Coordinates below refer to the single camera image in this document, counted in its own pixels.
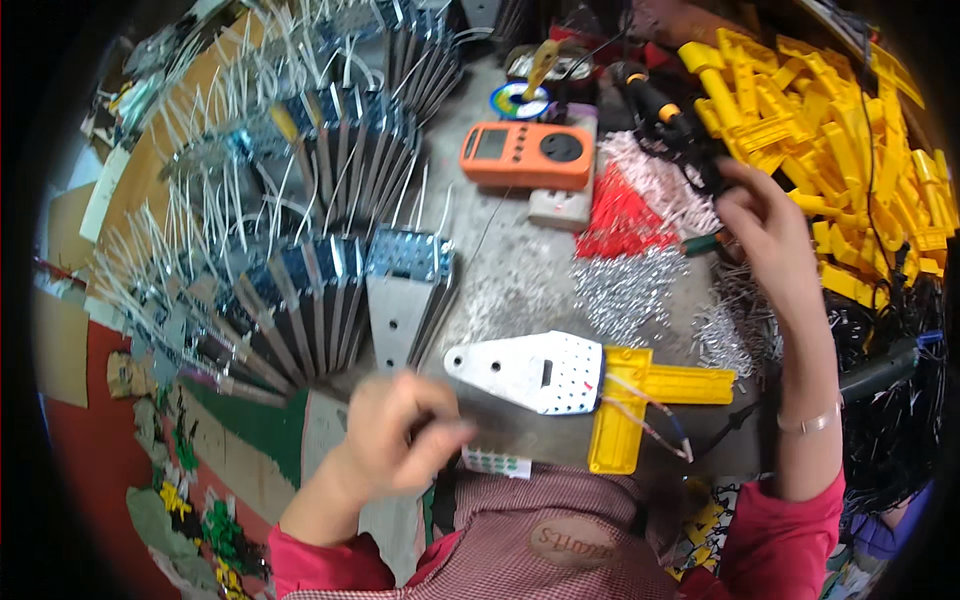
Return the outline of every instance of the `finger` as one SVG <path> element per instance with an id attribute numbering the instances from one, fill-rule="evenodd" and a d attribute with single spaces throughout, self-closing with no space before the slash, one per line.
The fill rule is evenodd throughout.
<path id="1" fill-rule="evenodd" d="M 743 250 L 752 256 L 760 252 L 760 246 L 767 237 L 760 218 L 747 206 L 752 202 L 752 194 L 735 187 L 717 200 L 714 209 L 720 222 L 740 242 Z"/>
<path id="2" fill-rule="evenodd" d="M 717 158 L 717 169 L 724 178 L 735 181 L 750 190 L 756 201 L 768 211 L 783 206 L 782 201 L 793 203 L 773 178 L 748 164 L 723 157 Z"/>
<path id="3" fill-rule="evenodd" d="M 476 427 L 462 420 L 434 421 L 414 440 L 394 475 L 394 488 L 419 488 L 446 465 L 453 454 L 473 439 Z"/>
<path id="4" fill-rule="evenodd" d="M 397 435 L 405 435 L 424 414 L 432 413 L 440 420 L 460 417 L 457 397 L 450 386 L 407 370 L 394 377 L 386 410 L 392 424 L 391 433 Z"/>

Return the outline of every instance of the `digital display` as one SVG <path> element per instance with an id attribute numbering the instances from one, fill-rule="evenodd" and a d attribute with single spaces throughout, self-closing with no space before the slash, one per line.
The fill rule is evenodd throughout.
<path id="1" fill-rule="evenodd" d="M 503 154 L 503 147 L 507 144 L 507 130 L 484 130 L 477 143 L 474 158 L 497 160 Z"/>

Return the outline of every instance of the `power socket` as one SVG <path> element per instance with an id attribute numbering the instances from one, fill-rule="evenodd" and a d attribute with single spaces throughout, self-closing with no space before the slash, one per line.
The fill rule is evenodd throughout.
<path id="1" fill-rule="evenodd" d="M 578 127 L 590 134 L 593 144 L 597 137 L 597 108 L 592 105 L 570 104 L 567 125 Z M 528 218 L 534 225 L 545 228 L 583 231 L 590 224 L 590 209 L 593 206 L 593 175 L 596 160 L 590 166 L 587 187 L 576 192 L 552 189 L 535 189 L 530 192 Z"/>

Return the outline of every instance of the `green mat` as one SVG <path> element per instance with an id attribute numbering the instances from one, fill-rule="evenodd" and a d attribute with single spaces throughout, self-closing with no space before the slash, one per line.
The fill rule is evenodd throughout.
<path id="1" fill-rule="evenodd" d="M 281 409 L 238 397 L 221 396 L 187 378 L 182 378 L 180 384 L 227 431 L 274 459 L 294 490 L 300 489 L 300 445 L 308 388 L 297 392 L 287 402 L 287 407 Z"/>

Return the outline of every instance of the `pink sleeve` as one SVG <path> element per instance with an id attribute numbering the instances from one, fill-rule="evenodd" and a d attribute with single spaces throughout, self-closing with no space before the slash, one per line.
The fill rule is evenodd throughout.
<path id="1" fill-rule="evenodd" d="M 275 525 L 268 543 L 278 600 L 299 589 L 394 588 L 394 574 L 380 559 L 380 549 L 370 534 L 327 548 L 294 540 Z"/>
<path id="2" fill-rule="evenodd" d="M 764 495 L 760 482 L 744 484 L 720 553 L 720 579 L 697 568 L 684 577 L 681 591 L 698 600 L 816 600 L 840 537 L 844 489 L 842 469 L 806 502 Z"/>

